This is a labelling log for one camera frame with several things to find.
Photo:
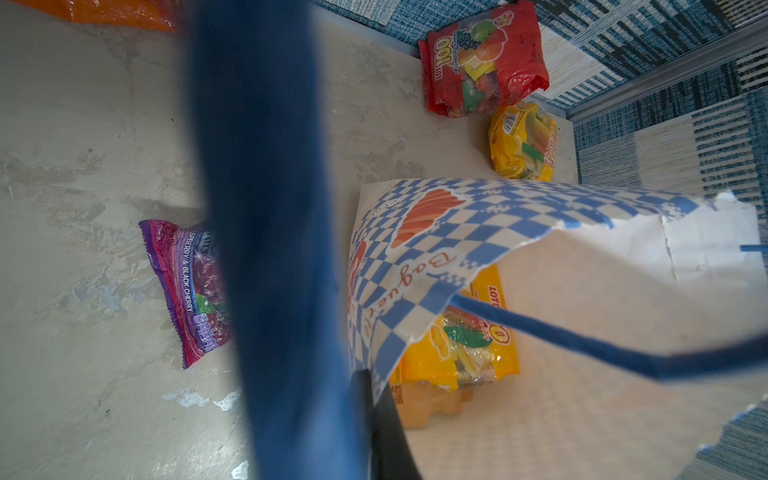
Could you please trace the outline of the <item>red candy bag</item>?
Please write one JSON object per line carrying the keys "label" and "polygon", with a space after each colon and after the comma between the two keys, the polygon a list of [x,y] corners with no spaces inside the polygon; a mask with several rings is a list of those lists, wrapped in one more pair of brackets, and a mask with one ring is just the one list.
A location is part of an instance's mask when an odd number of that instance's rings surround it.
{"label": "red candy bag", "polygon": [[418,42],[427,109],[448,118],[515,105],[549,88],[534,4],[514,1]]}

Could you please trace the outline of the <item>orange snack bag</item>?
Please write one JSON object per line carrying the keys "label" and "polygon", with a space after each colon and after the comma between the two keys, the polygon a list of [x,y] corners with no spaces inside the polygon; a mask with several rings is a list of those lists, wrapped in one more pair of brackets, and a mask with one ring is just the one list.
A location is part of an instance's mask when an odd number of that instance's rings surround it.
{"label": "orange snack bag", "polygon": [[185,17],[178,0],[11,0],[47,15],[79,24],[173,32]]}

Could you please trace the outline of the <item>yellow gummy bag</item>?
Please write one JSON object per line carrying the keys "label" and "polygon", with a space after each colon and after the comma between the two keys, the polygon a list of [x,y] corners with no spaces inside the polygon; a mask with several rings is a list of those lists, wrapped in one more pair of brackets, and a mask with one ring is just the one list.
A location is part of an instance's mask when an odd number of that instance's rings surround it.
{"label": "yellow gummy bag", "polygon": [[406,349],[390,382],[455,391],[519,373],[517,349],[509,329],[449,306],[424,337]]}

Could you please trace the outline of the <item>blue checkered paper bag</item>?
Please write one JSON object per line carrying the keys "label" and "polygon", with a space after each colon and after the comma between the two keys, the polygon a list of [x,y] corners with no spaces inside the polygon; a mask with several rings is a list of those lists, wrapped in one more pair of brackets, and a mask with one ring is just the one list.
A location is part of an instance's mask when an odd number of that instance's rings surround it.
{"label": "blue checkered paper bag", "polygon": [[395,180],[336,239],[306,1],[195,1],[190,111],[256,479],[363,479],[374,399],[449,306],[517,334],[524,374],[406,434],[424,478],[666,479],[767,396],[749,204],[480,179]]}

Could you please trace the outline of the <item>yellow snack bag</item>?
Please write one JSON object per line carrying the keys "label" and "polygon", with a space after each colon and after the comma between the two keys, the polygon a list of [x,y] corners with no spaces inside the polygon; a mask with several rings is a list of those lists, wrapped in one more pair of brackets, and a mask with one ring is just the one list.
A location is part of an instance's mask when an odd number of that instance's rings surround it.
{"label": "yellow snack bag", "polygon": [[536,103],[499,107],[488,133],[494,171],[510,180],[551,182],[557,131],[555,119]]}

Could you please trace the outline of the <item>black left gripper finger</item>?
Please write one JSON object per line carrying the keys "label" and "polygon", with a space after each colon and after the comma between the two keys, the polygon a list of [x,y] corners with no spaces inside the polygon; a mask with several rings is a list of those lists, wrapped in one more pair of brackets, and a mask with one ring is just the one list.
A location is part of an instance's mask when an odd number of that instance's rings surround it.
{"label": "black left gripper finger", "polygon": [[358,370],[352,375],[351,399],[360,429],[362,478],[422,479],[394,400],[387,394],[374,399],[369,370]]}

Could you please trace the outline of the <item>purple Fox's candy bag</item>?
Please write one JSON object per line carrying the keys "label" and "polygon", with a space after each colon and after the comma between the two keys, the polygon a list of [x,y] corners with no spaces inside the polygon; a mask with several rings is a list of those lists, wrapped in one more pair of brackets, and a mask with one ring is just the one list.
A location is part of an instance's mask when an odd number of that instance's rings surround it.
{"label": "purple Fox's candy bag", "polygon": [[183,228],[170,221],[149,219],[141,221],[139,227],[181,342],[182,365],[187,369],[232,338],[215,236],[203,223]]}

